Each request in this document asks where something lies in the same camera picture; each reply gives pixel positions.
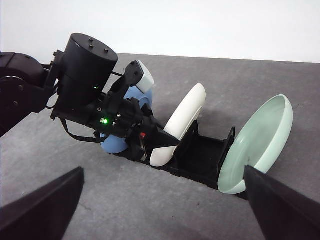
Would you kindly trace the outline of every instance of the black plastic bracket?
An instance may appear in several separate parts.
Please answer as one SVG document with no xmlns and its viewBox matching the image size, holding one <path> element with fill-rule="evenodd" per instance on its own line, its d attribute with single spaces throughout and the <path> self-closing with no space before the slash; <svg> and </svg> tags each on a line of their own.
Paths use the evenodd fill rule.
<svg viewBox="0 0 320 240">
<path fill-rule="evenodd" d="M 161 167 L 150 165 L 152 150 L 147 152 L 146 159 L 136 160 L 136 162 L 217 190 L 221 167 L 235 140 L 235 127 L 231 128 L 228 137 L 224 140 L 201 136 L 198 129 L 198 122 L 195 120 L 176 148 L 173 158 L 166 165 Z M 129 150 L 116 155 L 133 161 Z"/>
</svg>

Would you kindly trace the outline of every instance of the white object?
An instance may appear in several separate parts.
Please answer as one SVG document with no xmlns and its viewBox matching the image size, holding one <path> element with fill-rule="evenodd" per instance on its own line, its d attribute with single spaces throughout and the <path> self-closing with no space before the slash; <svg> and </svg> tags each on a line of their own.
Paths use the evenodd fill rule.
<svg viewBox="0 0 320 240">
<path fill-rule="evenodd" d="M 277 95 L 262 105 L 231 146 L 220 171 L 219 191 L 225 194 L 245 191 L 246 165 L 266 173 L 283 150 L 292 123 L 293 110 L 285 95 Z"/>
<path fill-rule="evenodd" d="M 174 111 L 164 131 L 181 141 L 191 124 L 198 118 L 205 101 L 206 90 L 201 83 L 198 83 Z M 154 167 L 166 165 L 173 157 L 176 148 L 177 146 L 155 148 L 150 157 L 150 165 Z"/>
<path fill-rule="evenodd" d="M 142 63 L 142 61 L 138 60 L 138 64 L 140 65 L 142 71 L 143 71 L 143 77 L 141 80 L 136 84 L 135 86 L 142 92 L 146 93 L 148 92 L 152 86 L 155 84 L 155 80 L 152 77 L 150 71 L 148 68 Z"/>
</svg>

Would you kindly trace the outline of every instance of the gray carpet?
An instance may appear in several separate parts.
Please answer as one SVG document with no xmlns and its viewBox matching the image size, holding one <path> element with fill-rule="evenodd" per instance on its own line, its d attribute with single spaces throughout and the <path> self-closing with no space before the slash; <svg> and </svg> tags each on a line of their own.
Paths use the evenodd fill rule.
<svg viewBox="0 0 320 240">
<path fill-rule="evenodd" d="M 292 131 L 268 174 L 320 202 L 320 64 L 120 54 L 115 70 L 136 59 L 156 81 L 153 110 L 164 124 L 196 83 L 204 85 L 199 131 L 208 137 L 223 139 L 232 126 L 239 133 L 264 102 L 285 94 Z M 82 166 L 85 185 L 66 240 L 264 238 L 247 201 L 77 142 L 50 113 L 31 114 L 1 138 L 2 206 Z M 77 124 L 70 130 L 92 134 Z"/>
</svg>

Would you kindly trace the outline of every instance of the black cylindrical motor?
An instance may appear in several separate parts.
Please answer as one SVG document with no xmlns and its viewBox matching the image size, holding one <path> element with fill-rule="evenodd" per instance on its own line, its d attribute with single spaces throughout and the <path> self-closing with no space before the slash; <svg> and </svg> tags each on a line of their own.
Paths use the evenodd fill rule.
<svg viewBox="0 0 320 240">
<path fill-rule="evenodd" d="M 60 65 L 59 104 L 77 108 L 96 100 L 117 61 L 117 54 L 104 43 L 73 33 Z"/>
</svg>

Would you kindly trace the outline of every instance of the mint green bowl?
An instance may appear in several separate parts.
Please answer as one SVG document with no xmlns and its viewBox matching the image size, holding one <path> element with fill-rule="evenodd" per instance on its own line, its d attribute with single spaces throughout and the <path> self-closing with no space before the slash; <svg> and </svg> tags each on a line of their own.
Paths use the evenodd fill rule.
<svg viewBox="0 0 320 240">
<path fill-rule="evenodd" d="M 245 124 L 222 165 L 218 189 L 225 194 L 246 190 L 246 165 L 266 173 L 283 150 L 293 123 L 293 110 L 285 95 L 277 95 L 262 105 Z"/>
</svg>

